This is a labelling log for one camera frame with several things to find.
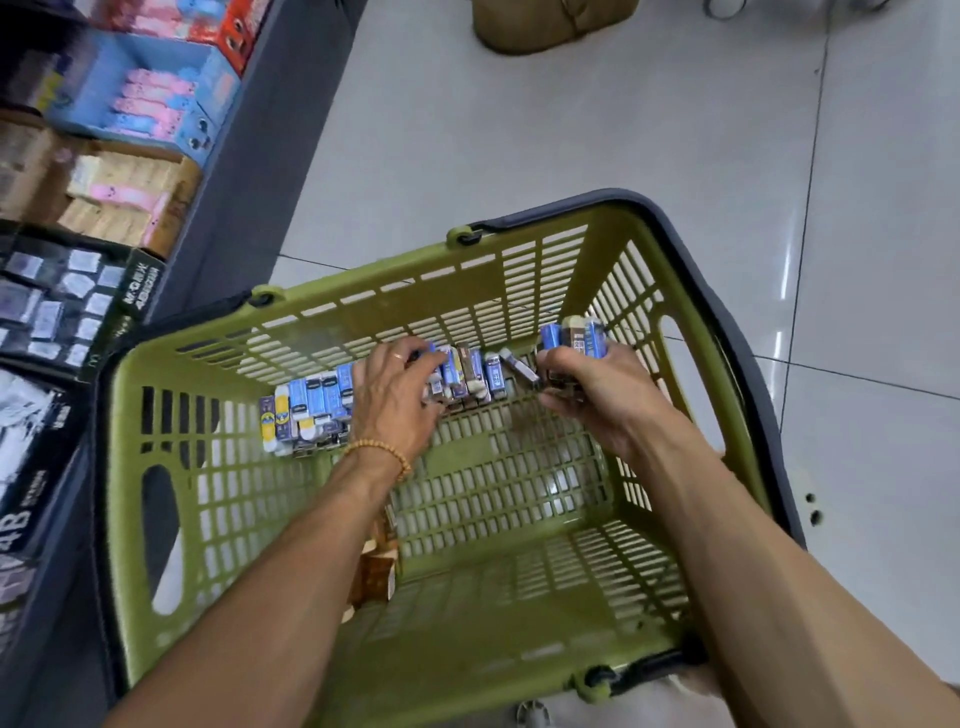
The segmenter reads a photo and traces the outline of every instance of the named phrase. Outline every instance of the green plastic shopping basket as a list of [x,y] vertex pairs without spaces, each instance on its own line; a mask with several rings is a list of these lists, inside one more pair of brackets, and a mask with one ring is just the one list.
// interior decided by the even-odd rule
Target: green plastic shopping basket
[[[727,465],[802,544],[743,335],[662,212],[600,190],[288,290],[257,287],[146,328],[108,359],[95,393],[95,551],[116,696],[330,472],[336,451],[263,452],[258,398],[407,333],[523,352],[541,324],[584,311],[688,411],[663,339],[666,317],[676,323]],[[531,396],[445,418],[391,495],[396,595],[341,627],[312,720],[415,725],[571,687],[595,699],[705,659],[642,485]],[[175,541],[179,603],[155,607]]]

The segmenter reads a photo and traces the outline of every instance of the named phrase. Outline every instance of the tile floor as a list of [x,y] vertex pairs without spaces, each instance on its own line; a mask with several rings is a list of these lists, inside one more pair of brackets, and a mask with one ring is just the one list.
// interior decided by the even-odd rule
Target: tile floor
[[960,4],[841,7],[829,31],[813,0],[700,5],[503,58],[466,0],[370,0],[272,281],[648,195],[767,378],[811,552],[960,682]]

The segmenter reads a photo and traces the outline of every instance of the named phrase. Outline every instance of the forearm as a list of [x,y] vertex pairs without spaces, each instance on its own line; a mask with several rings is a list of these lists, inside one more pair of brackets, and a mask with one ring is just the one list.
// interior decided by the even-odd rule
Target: forearm
[[358,450],[107,726],[300,726],[320,686],[371,522],[396,477]]
[[955,725],[960,701],[682,427],[639,467],[719,655],[768,725]]

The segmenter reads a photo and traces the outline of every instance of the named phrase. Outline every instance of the beaded bracelet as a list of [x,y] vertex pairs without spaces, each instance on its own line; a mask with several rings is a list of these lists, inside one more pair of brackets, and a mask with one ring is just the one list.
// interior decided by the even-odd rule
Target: beaded bracelet
[[347,445],[347,447],[344,449],[343,457],[347,457],[351,452],[360,448],[385,449],[393,457],[399,460],[400,467],[402,467],[403,470],[400,471],[400,475],[396,477],[397,482],[399,482],[400,480],[402,480],[403,478],[405,478],[407,475],[409,475],[414,471],[414,469],[410,467],[410,462],[403,456],[403,454],[398,449],[396,449],[393,445],[388,445],[387,443],[381,442],[380,440],[363,439],[363,440],[357,440],[355,442],[352,442],[349,445]]

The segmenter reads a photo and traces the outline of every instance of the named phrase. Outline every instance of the product box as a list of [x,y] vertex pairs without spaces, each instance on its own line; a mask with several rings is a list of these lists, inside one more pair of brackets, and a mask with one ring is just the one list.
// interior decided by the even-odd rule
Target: product box
[[116,0],[108,5],[106,27],[215,45],[243,75],[269,5],[270,0]]
[[23,218],[58,141],[39,116],[0,109],[0,217]]
[[[124,178],[109,179],[104,163],[89,180],[96,193],[78,189],[77,178],[84,171],[78,166],[92,158],[109,161],[114,169],[122,164],[124,172],[117,175],[124,174]],[[166,259],[177,243],[202,174],[197,163],[180,152],[121,141],[61,137],[21,219],[144,248]],[[136,206],[124,200],[122,193],[131,190],[146,194],[148,204]],[[85,214],[78,215],[78,209]]]
[[36,562],[0,555],[0,661],[13,644],[35,574]]
[[46,111],[65,132],[181,152],[201,167],[240,86],[210,45],[90,31],[97,53],[83,85]]
[[0,248],[0,364],[82,382],[144,320],[165,267],[138,248],[37,226],[12,243],[0,236]]
[[69,18],[0,4],[0,103],[43,113],[83,82],[96,48]]
[[85,419],[75,391],[0,366],[0,554],[16,553],[37,528]]

